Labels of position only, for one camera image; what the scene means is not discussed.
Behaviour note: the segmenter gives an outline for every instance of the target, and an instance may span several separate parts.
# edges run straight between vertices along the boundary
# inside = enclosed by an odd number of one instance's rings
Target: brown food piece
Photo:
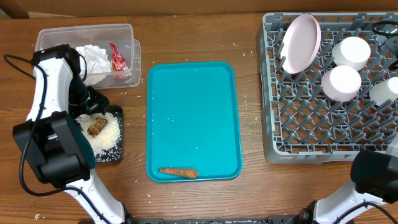
[[[197,178],[198,172],[193,169],[171,169],[171,168],[160,168],[159,172],[164,174],[179,175],[186,178]]]
[[[87,129],[88,134],[92,136],[99,135],[107,123],[108,121],[105,118],[95,118],[94,124]]]

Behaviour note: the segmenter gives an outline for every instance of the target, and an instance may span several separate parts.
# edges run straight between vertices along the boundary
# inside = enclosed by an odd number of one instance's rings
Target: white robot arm
[[[361,150],[351,180],[329,197],[312,202],[291,224],[345,224],[363,212],[398,200],[398,135],[385,154]]]
[[[109,105],[108,99],[92,87],[84,86],[79,76],[79,54],[68,45],[36,52],[32,61],[38,65],[34,67],[32,109],[27,121],[14,127],[13,135],[22,150],[32,122],[39,119],[34,130],[38,137],[33,138],[26,155],[35,175],[43,183],[64,189],[95,223],[130,223],[122,203],[108,192],[96,174],[92,148],[74,121],[83,113],[103,113]],[[41,105],[44,88],[45,100]]]

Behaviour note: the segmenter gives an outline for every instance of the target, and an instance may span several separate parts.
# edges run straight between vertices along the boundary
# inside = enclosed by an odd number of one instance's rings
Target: wooden table
[[[98,166],[113,196],[136,218],[239,218],[297,214],[312,200],[329,196],[349,179],[350,162],[278,165],[263,155],[261,87],[255,36],[263,14],[211,16],[134,16],[0,21],[0,54],[31,58],[40,30],[91,24],[130,23],[141,43],[142,81],[138,87],[101,90],[124,110],[124,159]],[[158,184],[146,174],[146,90],[148,71],[158,63],[225,61],[235,71],[244,167],[233,180]],[[89,218],[67,194],[33,197],[19,185],[20,150],[12,127],[23,123],[32,106],[35,82],[0,60],[0,223],[76,223]],[[21,67],[31,71],[28,65]],[[29,166],[25,179],[42,185]],[[398,209],[385,206],[395,217]],[[358,223],[390,223],[368,211]]]

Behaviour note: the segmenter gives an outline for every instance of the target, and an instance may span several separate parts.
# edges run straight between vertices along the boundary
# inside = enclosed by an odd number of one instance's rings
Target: orange carrot piece
[[[172,169],[172,168],[160,168],[159,172],[164,174],[178,175],[186,178],[197,178],[198,172],[193,169]]]

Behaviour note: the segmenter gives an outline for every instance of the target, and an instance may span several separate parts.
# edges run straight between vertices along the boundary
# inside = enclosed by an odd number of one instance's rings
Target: white cup
[[[321,85],[329,98],[346,102],[356,96],[361,87],[361,76],[350,66],[340,65],[322,76]]]
[[[347,65],[359,71],[365,67],[371,55],[369,44],[359,37],[347,37],[336,44],[331,55],[336,65]]]
[[[375,85],[369,91],[369,97],[380,106],[387,100],[396,100],[398,98],[398,77],[389,78]]]

